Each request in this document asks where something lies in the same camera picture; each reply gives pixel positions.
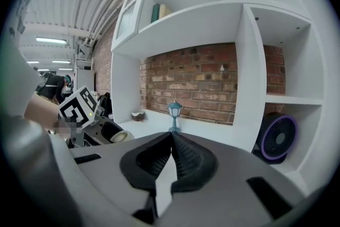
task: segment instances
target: ceiling light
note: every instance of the ceiling light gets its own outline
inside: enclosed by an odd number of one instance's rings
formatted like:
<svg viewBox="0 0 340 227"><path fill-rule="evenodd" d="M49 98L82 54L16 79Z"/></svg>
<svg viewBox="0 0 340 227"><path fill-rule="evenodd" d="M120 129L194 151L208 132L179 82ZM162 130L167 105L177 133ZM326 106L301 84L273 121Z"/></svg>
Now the ceiling light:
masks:
<svg viewBox="0 0 340 227"><path fill-rule="evenodd" d="M66 40L59 40L59 39L49 39L49 38L36 38L37 42L48 42L48 43L57 43L57 44L64 44L66 45Z"/></svg>
<svg viewBox="0 0 340 227"><path fill-rule="evenodd" d="M70 61L52 61L53 63L71 63Z"/></svg>

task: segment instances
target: small lamp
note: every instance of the small lamp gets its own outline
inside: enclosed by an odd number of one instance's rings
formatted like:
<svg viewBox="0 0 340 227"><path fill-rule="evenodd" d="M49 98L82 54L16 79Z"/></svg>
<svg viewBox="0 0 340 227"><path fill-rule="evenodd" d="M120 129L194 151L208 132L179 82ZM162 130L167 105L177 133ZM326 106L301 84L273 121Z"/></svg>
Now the small lamp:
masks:
<svg viewBox="0 0 340 227"><path fill-rule="evenodd" d="M176 118L181 114L181 110L183 106L174 100L174 102L168 105L168 108L169 108L169 113L171 117L174 119L172 122L172 127L169 128L169 131L178 131L178 132L181 131L181 129L177 128L176 126Z"/></svg>

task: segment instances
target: black slot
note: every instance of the black slot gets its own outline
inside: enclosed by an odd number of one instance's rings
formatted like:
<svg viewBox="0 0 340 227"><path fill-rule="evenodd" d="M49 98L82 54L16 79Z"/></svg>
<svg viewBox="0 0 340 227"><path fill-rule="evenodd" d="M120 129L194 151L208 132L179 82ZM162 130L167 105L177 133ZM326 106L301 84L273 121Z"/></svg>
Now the black slot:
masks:
<svg viewBox="0 0 340 227"><path fill-rule="evenodd" d="M77 163L77 165L79 165L79 164L87 163L87 162L90 162L90 161L93 161L99 158L101 158L101 156L99 154L94 153L94 154L74 158L74 160Z"/></svg>
<svg viewBox="0 0 340 227"><path fill-rule="evenodd" d="M260 199L273 219L278 219L288 213L292 207L270 186L262 177L253 177L247 183Z"/></svg>

